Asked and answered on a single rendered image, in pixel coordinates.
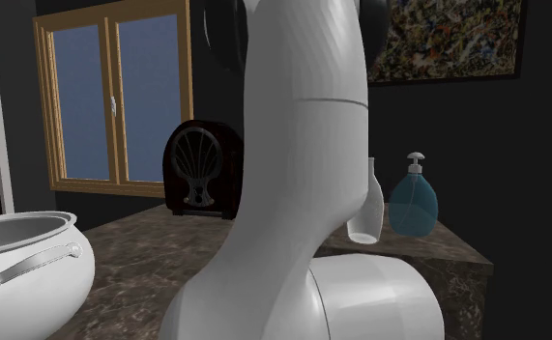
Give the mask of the dark brown vintage radio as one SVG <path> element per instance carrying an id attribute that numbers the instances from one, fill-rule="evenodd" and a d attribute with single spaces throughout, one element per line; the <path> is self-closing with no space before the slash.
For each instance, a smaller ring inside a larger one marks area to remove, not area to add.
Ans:
<path id="1" fill-rule="evenodd" d="M 232 220 L 242 191 L 244 142 L 224 123 L 190 120 L 169 137 L 162 161 L 165 204 L 175 215 Z"/>

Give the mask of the white vase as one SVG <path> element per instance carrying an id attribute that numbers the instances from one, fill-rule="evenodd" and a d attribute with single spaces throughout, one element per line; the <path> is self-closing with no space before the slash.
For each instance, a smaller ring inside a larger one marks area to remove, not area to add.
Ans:
<path id="1" fill-rule="evenodd" d="M 384 221 L 384 195 L 374 173 L 374 158 L 368 159 L 368 192 L 361 209 L 347 223 L 348 237 L 360 244 L 380 240 Z"/>

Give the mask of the wooden framed window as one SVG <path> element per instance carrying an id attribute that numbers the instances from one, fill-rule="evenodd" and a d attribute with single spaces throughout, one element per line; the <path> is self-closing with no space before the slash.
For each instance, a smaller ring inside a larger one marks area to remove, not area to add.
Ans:
<path id="1" fill-rule="evenodd" d="M 177 16 L 181 120 L 193 118 L 190 0 L 121 0 L 33 18 L 49 185 L 55 191 L 162 198 L 163 183 L 129 179 L 119 24 Z M 95 25 L 99 29 L 102 109 L 107 146 L 106 180 L 69 178 L 63 139 L 54 33 Z"/>

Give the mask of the abstract wall painting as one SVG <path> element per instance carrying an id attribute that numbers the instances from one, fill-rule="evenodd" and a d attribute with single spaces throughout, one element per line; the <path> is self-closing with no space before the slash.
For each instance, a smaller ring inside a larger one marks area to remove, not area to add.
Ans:
<path id="1" fill-rule="evenodd" d="M 520 75 L 528 0 L 392 0 L 371 86 Z"/>

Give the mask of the blue soap dispenser bottle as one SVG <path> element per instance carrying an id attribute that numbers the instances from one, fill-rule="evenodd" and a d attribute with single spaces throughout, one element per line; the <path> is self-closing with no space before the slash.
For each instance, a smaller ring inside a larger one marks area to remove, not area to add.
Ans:
<path id="1" fill-rule="evenodd" d="M 407 155 L 412 163 L 389 200 L 389 223 L 401 236 L 422 238 L 431 234 L 438 218 L 437 195 L 422 173 L 424 154 Z"/>

